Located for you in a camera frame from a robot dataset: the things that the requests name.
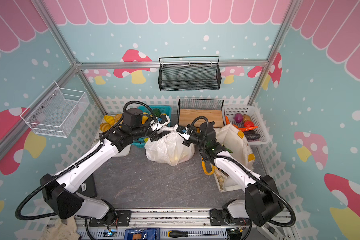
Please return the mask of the white canvas tote bag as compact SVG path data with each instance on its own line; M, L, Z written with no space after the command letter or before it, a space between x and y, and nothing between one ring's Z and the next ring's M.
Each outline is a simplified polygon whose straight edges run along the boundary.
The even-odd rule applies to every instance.
M215 129L215 132L217 142L220 143L235 160L249 168L249 170L253 170L253 163L256 157L245 138L244 133L232 124L228 124L220 129ZM222 169L214 165L212 165L212 168L213 170L210 173L205 173L207 175L215 176L221 193L241 189L241 186L236 183L235 179L230 177Z

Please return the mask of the white plastic grocery bag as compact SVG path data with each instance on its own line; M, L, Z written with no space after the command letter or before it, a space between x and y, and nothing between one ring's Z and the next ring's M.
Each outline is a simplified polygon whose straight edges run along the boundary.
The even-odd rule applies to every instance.
M176 166L190 160L195 153L195 145L183 145L184 139L176 132L175 127L163 127L159 130L158 140L148 140L145 143L146 157L148 160Z

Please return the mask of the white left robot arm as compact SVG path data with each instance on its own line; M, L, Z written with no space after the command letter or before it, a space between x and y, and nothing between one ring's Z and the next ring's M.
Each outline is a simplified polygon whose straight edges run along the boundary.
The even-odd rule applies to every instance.
M166 127L171 119L167 115L155 116L151 111L143 121L144 113L140 109L125 110L122 117L106 132L100 133L99 142L80 159L63 171L46 174L41 178L40 186L31 192L17 207L15 217L22 221L31 221L58 216L60 219L81 217L97 219L105 226L113 225L118 220L115 208L105 200L96 200L78 193L84 181L101 165L130 146L139 138L150 138ZM53 210L50 214L24 216L24 206L38 193Z

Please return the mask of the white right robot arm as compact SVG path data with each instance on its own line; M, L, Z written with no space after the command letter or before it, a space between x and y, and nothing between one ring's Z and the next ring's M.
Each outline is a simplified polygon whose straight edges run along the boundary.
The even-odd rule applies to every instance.
M234 200L227 205L231 217L250 219L259 227L270 223L288 228L296 223L296 214L279 194L274 179L269 175L262 177L236 160L217 141L213 123L202 123L199 132L193 125L175 125L174 129L184 139L183 145L197 145L204 161L228 174L245 192L243 201Z

